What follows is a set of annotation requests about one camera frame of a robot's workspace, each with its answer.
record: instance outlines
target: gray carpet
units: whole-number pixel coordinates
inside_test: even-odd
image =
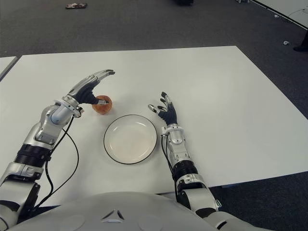
[[[196,0],[0,0],[0,57],[77,51],[238,46],[308,118],[306,31],[256,4]],[[228,211],[275,230],[308,230],[308,173],[213,188]]]

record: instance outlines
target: dark object on floor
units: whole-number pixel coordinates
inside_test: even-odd
[[[302,42],[302,45],[293,48],[294,51],[308,51],[308,31],[305,35],[305,38]]]
[[[85,9],[87,7],[87,3],[72,3],[66,5],[66,9]]]
[[[176,0],[176,2],[180,6],[191,6],[193,4],[193,0]]]

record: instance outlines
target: black cable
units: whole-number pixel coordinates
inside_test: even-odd
[[[299,12],[299,11],[304,11],[305,9],[300,9],[300,10],[298,10],[298,11],[294,11],[293,13],[290,13],[289,15],[288,15],[288,17],[290,17],[292,14],[294,14],[294,13],[296,13],[296,12]]]
[[[166,158],[166,160],[168,162],[169,169],[170,169],[171,173],[173,173],[172,165],[171,165],[171,163],[170,163],[170,161],[168,159],[168,148],[167,148],[167,145],[168,145],[168,135],[167,135],[167,138],[166,138],[166,152],[165,152],[164,147],[163,147],[163,136],[162,136],[161,146],[162,146],[162,149],[163,149],[163,153],[164,153],[164,156],[165,156],[165,158]],[[176,182],[174,182],[174,191],[175,191],[175,196],[177,196],[178,195],[178,190],[177,190]]]
[[[75,167],[73,173],[71,174],[71,176],[70,176],[69,178],[67,178],[67,180],[64,181],[64,183],[61,184],[61,185],[52,193],[52,195],[53,195],[56,191],[58,191],[63,185],[65,185],[65,184],[72,178],[72,176],[75,174],[75,172],[76,172],[76,170],[77,170],[77,168],[78,168],[78,164],[79,164],[79,151],[78,151],[78,148],[77,148],[77,146],[76,146],[76,144],[75,144],[73,138],[72,138],[68,133],[66,133],[66,134],[67,134],[67,136],[70,138],[70,140],[73,142],[73,144],[74,144],[74,146],[75,146],[76,153],[77,153],[77,163],[76,163],[76,167]]]
[[[64,134],[63,134],[63,136],[59,139],[59,141],[56,143],[56,145],[54,146],[54,148],[50,151],[50,156],[51,156],[51,154],[54,152],[54,150],[58,147],[58,145],[61,143],[61,141],[64,139],[64,137],[67,135],[67,132],[68,132],[69,128],[71,127],[73,120],[74,120],[74,117],[72,117],[72,119],[71,119],[71,121],[69,122],[69,124],[68,124],[66,130],[62,129],[62,130],[64,131]],[[52,180],[51,180],[51,178],[50,178],[50,176],[49,176],[49,171],[48,171],[48,162],[49,162],[49,161],[50,161],[50,159],[46,161],[46,164],[45,164],[45,172],[46,172],[46,177],[47,177],[47,180],[48,180],[48,182],[49,182],[49,184],[50,184],[51,190],[50,190],[49,194],[48,194],[47,196],[45,196],[45,197],[33,208],[33,210],[35,210],[35,209],[37,209],[38,207],[40,207],[40,206],[52,195],[52,193],[53,193],[53,183],[52,183]]]
[[[172,165],[170,164],[170,161],[169,161],[169,159],[168,159],[168,156],[167,156],[167,154],[166,154],[166,152],[165,152],[165,150],[164,150],[164,146],[163,146],[163,136],[161,136],[161,137],[162,137],[162,139],[161,139],[162,150],[163,150],[164,156],[165,156],[165,158],[166,158],[166,160],[167,160],[169,169],[170,169],[170,171],[171,171],[171,173],[172,173]]]
[[[305,9],[300,9],[300,10],[294,11],[294,12],[290,13],[287,17],[290,17],[292,14],[294,14],[296,12],[299,12],[299,11],[303,11],[303,10],[305,10]],[[283,22],[286,22],[286,23],[293,23],[292,21],[290,21],[289,19],[284,18],[283,16],[281,17],[281,20]]]

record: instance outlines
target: robotic hand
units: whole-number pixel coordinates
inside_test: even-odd
[[[28,213],[37,200],[40,186],[35,182],[43,173],[43,165],[49,161],[60,132],[72,117],[81,117],[81,103],[107,104],[92,93],[102,79],[113,75],[113,70],[94,73],[77,83],[55,105],[45,108],[40,121],[28,133],[15,160],[9,163],[0,178],[0,231],[17,223]]]
[[[166,137],[166,152],[167,149],[170,150],[166,158],[175,182],[177,202],[190,209],[218,230],[266,231],[266,229],[254,227],[229,213],[218,212],[221,204],[218,200],[214,199],[202,176],[198,174],[194,162],[185,147],[184,130],[178,126],[177,114],[172,101],[164,92],[162,92],[161,96],[163,98],[160,101],[166,107],[155,107],[151,104],[148,107],[167,124],[167,128],[162,128],[162,139]]]
[[[192,161],[185,147],[184,130],[178,125],[177,113],[170,97],[162,92],[160,99],[166,107],[148,105],[149,109],[162,118],[167,128],[162,128],[163,137],[167,139],[166,153],[169,149],[167,161],[170,163],[172,178],[175,183],[176,198],[179,203],[191,209],[200,217],[218,211],[221,206],[207,188],[202,176]]]

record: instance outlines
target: red apple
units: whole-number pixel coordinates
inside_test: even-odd
[[[102,115],[108,113],[111,110],[111,108],[112,108],[112,101],[111,101],[111,99],[108,96],[106,96],[106,95],[99,95],[99,96],[96,96],[96,98],[99,99],[99,100],[106,100],[109,103],[105,104],[105,105],[92,104],[93,109],[97,113],[102,114]]]

